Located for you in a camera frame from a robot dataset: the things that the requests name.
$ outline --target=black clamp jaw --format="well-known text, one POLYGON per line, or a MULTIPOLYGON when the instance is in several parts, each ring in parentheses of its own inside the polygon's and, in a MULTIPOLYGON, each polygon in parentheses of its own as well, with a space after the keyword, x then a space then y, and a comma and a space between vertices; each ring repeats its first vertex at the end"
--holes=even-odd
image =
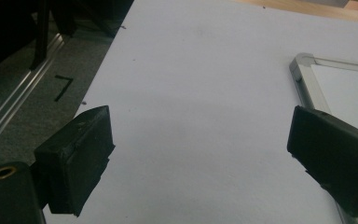
POLYGON ((34 151, 36 162, 0 165, 0 223, 45 223, 42 209, 79 216, 109 162, 109 107, 81 113, 34 151))
POLYGON ((358 217, 358 129, 297 106, 287 150, 352 217, 358 217))

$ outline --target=whiteboard frame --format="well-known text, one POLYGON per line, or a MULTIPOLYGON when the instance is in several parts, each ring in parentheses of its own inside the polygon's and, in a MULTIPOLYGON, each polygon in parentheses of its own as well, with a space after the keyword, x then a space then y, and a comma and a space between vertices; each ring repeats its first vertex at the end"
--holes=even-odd
MULTIPOLYGON (((291 62, 290 72, 296 83, 301 104, 307 108, 331 114, 321 86, 312 71, 311 66, 313 64, 358 72, 358 63, 338 59, 315 58, 309 53, 299 53, 291 62)), ((358 224, 358 218, 349 216, 338 203, 336 203, 336 206, 343 224, 358 224)))

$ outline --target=gray carpet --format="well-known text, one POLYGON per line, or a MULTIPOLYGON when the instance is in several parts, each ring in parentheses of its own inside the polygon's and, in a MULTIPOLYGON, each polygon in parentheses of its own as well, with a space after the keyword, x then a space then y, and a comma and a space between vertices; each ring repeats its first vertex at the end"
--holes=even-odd
MULTIPOLYGON (((77 21, 78 29, 59 52, 0 135, 0 164, 34 162, 34 149, 70 121, 82 102, 113 38, 106 37, 90 21, 77 21), (62 90, 68 80, 72 83, 62 90)), ((120 21, 109 22, 118 28, 120 21)), ((33 59, 31 44, 0 64, 0 105, 15 89, 33 59)))

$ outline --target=black screw hole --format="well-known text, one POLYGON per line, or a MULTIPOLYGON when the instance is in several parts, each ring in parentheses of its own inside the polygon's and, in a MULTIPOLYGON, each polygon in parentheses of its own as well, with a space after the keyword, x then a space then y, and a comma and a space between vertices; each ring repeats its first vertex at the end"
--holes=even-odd
POLYGON ((0 169, 0 180, 16 173, 17 169, 14 166, 5 166, 0 169))

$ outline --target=whiteboard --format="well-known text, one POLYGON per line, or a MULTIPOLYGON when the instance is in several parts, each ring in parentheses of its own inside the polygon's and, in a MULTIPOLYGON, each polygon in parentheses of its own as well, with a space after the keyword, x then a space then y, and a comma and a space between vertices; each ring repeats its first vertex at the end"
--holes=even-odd
POLYGON ((358 128, 358 71, 317 64, 311 68, 331 113, 358 128))

